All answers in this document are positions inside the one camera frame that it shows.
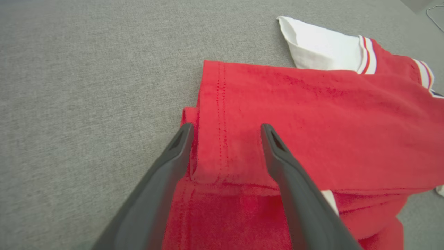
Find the white cable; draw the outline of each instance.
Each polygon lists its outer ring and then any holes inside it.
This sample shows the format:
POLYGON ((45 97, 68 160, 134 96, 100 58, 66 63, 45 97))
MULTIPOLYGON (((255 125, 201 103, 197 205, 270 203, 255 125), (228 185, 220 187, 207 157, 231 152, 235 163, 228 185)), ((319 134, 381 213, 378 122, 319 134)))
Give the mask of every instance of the white cable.
POLYGON ((444 7, 444 5, 435 5, 433 8, 428 8, 426 11, 425 11, 425 14, 430 18, 430 20, 432 20, 432 22, 442 31, 442 32, 444 32, 444 30, 435 22, 435 20, 433 20, 433 18, 431 18, 429 15, 428 15, 428 11, 429 10, 431 10, 431 9, 434 9, 435 7, 444 7))

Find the gray floor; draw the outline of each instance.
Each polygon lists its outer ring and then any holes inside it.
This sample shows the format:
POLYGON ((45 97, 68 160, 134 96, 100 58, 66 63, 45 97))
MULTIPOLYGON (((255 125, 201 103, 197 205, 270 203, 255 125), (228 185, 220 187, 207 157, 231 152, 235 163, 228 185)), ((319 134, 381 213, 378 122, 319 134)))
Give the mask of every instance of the gray floor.
MULTIPOLYGON (((292 67, 288 15, 426 61, 444 35, 399 0, 0 0, 0 249, 88 249, 196 102, 204 59, 292 67)), ((443 249, 444 199, 402 211, 443 249)))

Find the red garment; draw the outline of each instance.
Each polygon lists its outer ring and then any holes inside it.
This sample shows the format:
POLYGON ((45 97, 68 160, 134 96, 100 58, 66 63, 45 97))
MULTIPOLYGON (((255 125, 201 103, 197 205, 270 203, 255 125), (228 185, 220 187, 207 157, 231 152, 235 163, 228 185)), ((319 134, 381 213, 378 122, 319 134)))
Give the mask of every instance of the red garment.
POLYGON ((444 184, 444 100, 412 59, 373 44, 374 75, 205 61, 163 248, 291 249, 262 152, 270 123, 365 249, 402 249, 407 196, 444 184))

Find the gray fabric surface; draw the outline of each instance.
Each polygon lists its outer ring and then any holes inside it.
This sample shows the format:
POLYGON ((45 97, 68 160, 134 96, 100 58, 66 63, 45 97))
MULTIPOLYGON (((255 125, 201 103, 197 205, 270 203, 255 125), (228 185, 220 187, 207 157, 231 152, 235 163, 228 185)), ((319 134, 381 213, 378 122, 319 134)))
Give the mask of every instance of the gray fabric surface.
MULTIPOLYGON (((444 35, 399 0, 0 0, 0 249, 91 247, 195 104, 204 59, 293 67, 278 15, 426 61, 444 93, 444 35)), ((443 249, 442 208, 410 199, 406 249, 443 249)))

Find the clothing pile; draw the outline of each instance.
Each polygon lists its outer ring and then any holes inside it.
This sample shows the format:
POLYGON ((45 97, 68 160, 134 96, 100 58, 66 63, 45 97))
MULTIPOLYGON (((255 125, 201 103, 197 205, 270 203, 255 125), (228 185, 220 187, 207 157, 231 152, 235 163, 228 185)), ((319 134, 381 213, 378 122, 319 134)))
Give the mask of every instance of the clothing pile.
POLYGON ((297 69, 204 62, 163 249, 291 249, 262 123, 364 249, 402 249, 407 197, 444 184, 444 97, 430 68, 367 37, 278 20, 297 69))

